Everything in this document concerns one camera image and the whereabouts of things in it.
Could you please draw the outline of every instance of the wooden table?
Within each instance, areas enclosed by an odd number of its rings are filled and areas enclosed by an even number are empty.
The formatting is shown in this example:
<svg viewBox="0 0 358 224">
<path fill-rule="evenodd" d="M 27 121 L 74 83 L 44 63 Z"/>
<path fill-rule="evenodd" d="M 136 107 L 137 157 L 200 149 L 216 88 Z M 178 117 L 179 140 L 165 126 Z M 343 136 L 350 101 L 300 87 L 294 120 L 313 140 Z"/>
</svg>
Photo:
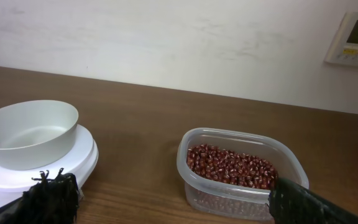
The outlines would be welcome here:
<svg viewBox="0 0 358 224">
<path fill-rule="evenodd" d="M 253 223 L 191 208 L 176 167 L 182 136 L 209 127 L 288 146 L 312 191 L 358 215 L 358 115 L 0 67 L 0 107 L 62 100 L 80 112 L 99 161 L 78 223 Z"/>
</svg>

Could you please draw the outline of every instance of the yellow label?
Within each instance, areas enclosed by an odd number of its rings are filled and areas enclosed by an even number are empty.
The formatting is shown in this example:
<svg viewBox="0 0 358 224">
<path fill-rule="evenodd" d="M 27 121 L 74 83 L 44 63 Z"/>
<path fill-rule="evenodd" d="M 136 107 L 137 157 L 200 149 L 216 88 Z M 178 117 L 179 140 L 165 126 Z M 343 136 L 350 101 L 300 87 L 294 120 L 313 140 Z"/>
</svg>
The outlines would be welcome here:
<svg viewBox="0 0 358 224">
<path fill-rule="evenodd" d="M 358 50 L 354 50 L 354 49 L 343 49 L 343 54 L 357 55 L 357 54 L 358 54 Z"/>
</svg>

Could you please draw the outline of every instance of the bowl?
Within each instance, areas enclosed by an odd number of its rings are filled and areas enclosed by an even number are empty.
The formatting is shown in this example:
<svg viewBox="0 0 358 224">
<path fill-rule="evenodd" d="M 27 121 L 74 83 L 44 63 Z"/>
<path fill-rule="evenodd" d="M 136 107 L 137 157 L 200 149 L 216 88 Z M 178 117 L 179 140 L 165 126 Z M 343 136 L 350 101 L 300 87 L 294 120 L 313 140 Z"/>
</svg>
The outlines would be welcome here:
<svg viewBox="0 0 358 224">
<path fill-rule="evenodd" d="M 78 111 L 68 103 L 37 100 L 0 109 L 0 166 L 42 167 L 73 147 Z"/>
<path fill-rule="evenodd" d="M 206 143 L 221 149 L 259 156 L 270 161 L 280 177 L 288 178 L 305 188 L 309 180 L 295 155 L 282 143 L 256 134 L 211 128 L 188 131 L 181 140 L 177 168 L 185 180 L 188 203 L 203 212 L 248 220 L 270 220 L 269 190 L 253 189 L 205 179 L 186 164 L 187 150 Z"/>
</svg>

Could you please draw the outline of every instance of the clear plastic container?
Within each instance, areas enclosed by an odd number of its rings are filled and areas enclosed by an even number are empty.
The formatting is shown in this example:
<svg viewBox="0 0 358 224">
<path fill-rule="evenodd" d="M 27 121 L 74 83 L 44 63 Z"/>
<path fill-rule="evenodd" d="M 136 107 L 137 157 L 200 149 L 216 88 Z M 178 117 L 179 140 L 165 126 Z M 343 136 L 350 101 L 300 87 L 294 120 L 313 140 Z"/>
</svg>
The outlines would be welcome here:
<svg viewBox="0 0 358 224">
<path fill-rule="evenodd" d="M 221 149 L 246 153 L 270 161 L 280 177 L 288 178 L 305 188 L 309 180 L 295 155 L 282 143 L 256 134 L 211 128 L 188 131 L 179 146 L 177 167 L 185 180 L 189 204 L 203 212 L 248 220 L 269 220 L 269 190 L 240 187 L 198 176 L 186 164 L 187 150 L 207 143 Z"/>
</svg>

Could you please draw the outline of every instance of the wall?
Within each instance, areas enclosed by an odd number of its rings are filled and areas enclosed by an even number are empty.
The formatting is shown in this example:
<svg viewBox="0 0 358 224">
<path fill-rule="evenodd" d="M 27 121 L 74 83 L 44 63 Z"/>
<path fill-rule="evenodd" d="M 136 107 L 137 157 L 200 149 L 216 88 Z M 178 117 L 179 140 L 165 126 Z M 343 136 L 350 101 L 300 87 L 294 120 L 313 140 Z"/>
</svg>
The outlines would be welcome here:
<svg viewBox="0 0 358 224">
<path fill-rule="evenodd" d="M 358 113 L 358 0 L 0 0 L 0 66 Z"/>
</svg>

